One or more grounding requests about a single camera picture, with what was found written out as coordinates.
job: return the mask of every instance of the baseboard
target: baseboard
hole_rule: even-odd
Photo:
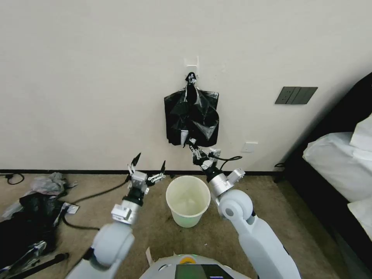
[[[141,170],[147,174],[158,173],[157,170]],[[0,173],[22,173],[22,174],[51,174],[53,172],[60,172],[63,174],[129,174],[128,170],[33,170],[33,169],[0,169]],[[279,174],[278,171],[246,171],[246,176],[274,176]],[[166,170],[168,175],[203,175],[201,170]]]

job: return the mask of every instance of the black bed frame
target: black bed frame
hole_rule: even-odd
[[[367,271],[372,272],[372,241],[349,211],[348,201],[302,158],[309,142],[329,133],[352,132],[371,113],[372,73],[355,84],[297,146],[285,161],[283,174],[330,235],[335,240],[341,236]]]

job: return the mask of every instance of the black trash bag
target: black trash bag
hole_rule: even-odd
[[[19,202],[23,210],[0,222],[0,247],[4,252],[0,269],[19,260],[39,241],[47,243],[44,254],[56,248],[56,228],[64,202],[40,193],[24,196]]]
[[[193,72],[186,81],[185,88],[164,98],[167,139],[173,145],[184,144],[181,133],[188,131],[187,138],[196,139],[198,146],[212,146],[217,143],[219,94],[197,88]]]

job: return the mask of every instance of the white trash can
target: white trash can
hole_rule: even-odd
[[[168,185],[165,199],[174,221],[181,227],[193,227],[208,209],[210,192],[199,178],[180,176]]]

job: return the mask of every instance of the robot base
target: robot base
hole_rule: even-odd
[[[146,270],[140,279],[178,279],[184,278],[183,276],[176,277],[176,268],[177,265],[218,265],[225,271],[231,278],[234,279],[250,279],[249,277],[232,270],[227,265],[223,265],[218,261],[206,258],[198,255],[173,255],[167,258],[160,258],[156,262],[150,263],[150,267]],[[210,278],[206,275],[203,275],[200,278]]]

